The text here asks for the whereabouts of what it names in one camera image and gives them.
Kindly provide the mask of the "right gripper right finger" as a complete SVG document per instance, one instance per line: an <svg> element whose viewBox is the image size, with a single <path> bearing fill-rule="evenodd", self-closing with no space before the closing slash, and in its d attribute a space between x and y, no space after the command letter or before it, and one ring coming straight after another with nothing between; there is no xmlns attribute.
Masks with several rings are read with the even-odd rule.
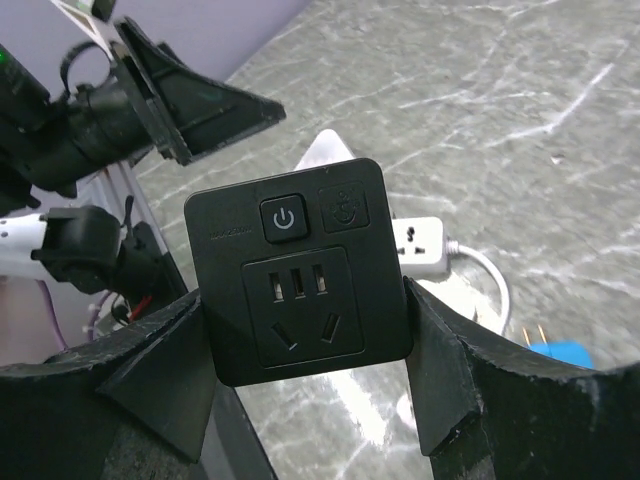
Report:
<svg viewBox="0 0 640 480"><path fill-rule="evenodd" d="M639 367L585 369L470 321L407 280L406 361L437 479L635 479Z"/></svg>

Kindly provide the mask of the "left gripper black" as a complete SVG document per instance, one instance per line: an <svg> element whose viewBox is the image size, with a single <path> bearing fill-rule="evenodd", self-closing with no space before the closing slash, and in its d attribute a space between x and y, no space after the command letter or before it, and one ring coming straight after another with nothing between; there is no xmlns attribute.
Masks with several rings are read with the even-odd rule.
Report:
<svg viewBox="0 0 640 480"><path fill-rule="evenodd" d="M121 43L115 68L98 85L71 86L74 61L97 46L81 42L63 57L59 106L67 121L76 173L140 161L154 145L166 159L186 166L262 132L286 118L284 106L209 79L155 44L129 17L115 22Z"/></svg>

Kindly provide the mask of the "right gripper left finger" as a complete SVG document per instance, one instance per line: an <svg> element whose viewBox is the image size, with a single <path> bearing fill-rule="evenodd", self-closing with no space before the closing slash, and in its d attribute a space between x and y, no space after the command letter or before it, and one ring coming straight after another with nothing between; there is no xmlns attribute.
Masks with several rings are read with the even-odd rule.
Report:
<svg viewBox="0 0 640 480"><path fill-rule="evenodd" d="M236 392L215 373L200 296L1 371L5 479L272 479Z"/></svg>

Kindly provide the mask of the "black socket adapter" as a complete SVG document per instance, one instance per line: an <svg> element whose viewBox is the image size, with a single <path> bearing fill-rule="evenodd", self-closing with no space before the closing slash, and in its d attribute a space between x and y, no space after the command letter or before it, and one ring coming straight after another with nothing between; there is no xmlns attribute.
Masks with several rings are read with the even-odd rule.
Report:
<svg viewBox="0 0 640 480"><path fill-rule="evenodd" d="M406 358L384 177L368 158L192 194L184 217L219 379L232 387Z"/></svg>

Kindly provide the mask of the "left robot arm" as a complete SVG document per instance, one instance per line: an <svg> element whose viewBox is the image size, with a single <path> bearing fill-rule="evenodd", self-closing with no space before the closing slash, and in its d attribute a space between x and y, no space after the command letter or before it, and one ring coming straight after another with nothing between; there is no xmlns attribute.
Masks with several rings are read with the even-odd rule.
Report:
<svg viewBox="0 0 640 480"><path fill-rule="evenodd" d="M1 54L1 211L39 201L39 188L75 198L79 180L150 150L189 165L282 121L277 101L207 78L131 18L115 23L99 85L57 98L8 51ZM28 259L61 283L127 300L165 299L185 285L149 226L98 206L55 209Z"/></svg>

